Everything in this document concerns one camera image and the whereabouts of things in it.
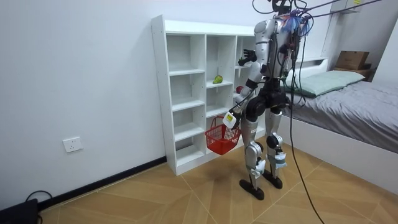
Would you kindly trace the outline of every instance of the tag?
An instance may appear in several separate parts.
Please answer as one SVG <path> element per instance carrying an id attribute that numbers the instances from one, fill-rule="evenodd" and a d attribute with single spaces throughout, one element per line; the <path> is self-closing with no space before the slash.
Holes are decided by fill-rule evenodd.
<path id="1" fill-rule="evenodd" d="M 232 129 L 235 126 L 236 118 L 230 112 L 227 112 L 227 114 L 224 116 L 223 123 L 229 129 Z"/>
<path id="2" fill-rule="evenodd" d="M 233 120 L 233 116 L 232 115 L 230 115 L 230 114 L 227 114 L 226 115 L 226 119 L 229 121 L 229 122 L 231 122 L 232 120 Z"/>

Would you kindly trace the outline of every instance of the power socket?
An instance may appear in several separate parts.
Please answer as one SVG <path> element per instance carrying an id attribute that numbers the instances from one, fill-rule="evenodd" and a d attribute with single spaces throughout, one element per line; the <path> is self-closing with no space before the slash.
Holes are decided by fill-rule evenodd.
<path id="1" fill-rule="evenodd" d="M 67 152 L 73 152 L 80 149 L 83 149 L 83 145 L 81 145 L 80 137 L 63 140 L 63 146 Z"/>

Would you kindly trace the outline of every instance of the robot leg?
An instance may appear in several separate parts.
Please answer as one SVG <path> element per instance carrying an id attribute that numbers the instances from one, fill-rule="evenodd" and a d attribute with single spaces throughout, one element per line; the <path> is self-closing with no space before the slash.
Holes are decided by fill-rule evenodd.
<path id="1" fill-rule="evenodd" d="M 278 109 L 266 109 L 267 158 L 271 171 L 264 171 L 263 176 L 277 189 L 282 189 L 283 183 L 278 177 L 279 168 L 285 167 L 286 154 L 282 150 L 282 137 L 277 134 L 282 112 Z"/>
<path id="2" fill-rule="evenodd" d="M 240 186 L 258 200 L 264 199 L 264 192 L 259 188 L 257 179 L 264 173 L 266 161 L 261 159 L 262 146 L 254 141 L 258 122 L 250 122 L 243 118 L 241 120 L 242 139 L 244 143 L 244 158 L 246 169 L 249 172 L 250 182 L 240 180 Z"/>

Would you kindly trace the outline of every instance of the wooden floor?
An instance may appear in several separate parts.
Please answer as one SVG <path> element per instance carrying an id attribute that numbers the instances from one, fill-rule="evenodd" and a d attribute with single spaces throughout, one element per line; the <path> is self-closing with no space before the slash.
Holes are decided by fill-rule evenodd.
<path id="1" fill-rule="evenodd" d="M 248 177 L 240 148 L 178 177 L 167 164 L 155 167 L 42 212 L 44 224 L 318 224 L 289 146 L 284 151 L 284 188 L 260 177 L 263 201 L 238 184 Z M 296 156 L 326 224 L 398 223 L 397 195 L 302 151 Z"/>

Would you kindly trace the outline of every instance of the pillow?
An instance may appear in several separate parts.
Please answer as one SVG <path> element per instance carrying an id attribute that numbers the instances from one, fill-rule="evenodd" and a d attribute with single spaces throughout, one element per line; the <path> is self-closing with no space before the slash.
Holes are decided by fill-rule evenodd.
<path id="1" fill-rule="evenodd" d="M 340 90 L 350 84 L 364 79 L 361 74 L 347 71 L 330 71 L 319 73 L 301 79 L 302 93 L 307 97 L 317 97 L 331 91 Z M 291 83 L 287 83 L 287 91 L 290 91 Z M 296 88 L 295 93 L 301 93 L 300 88 Z"/>

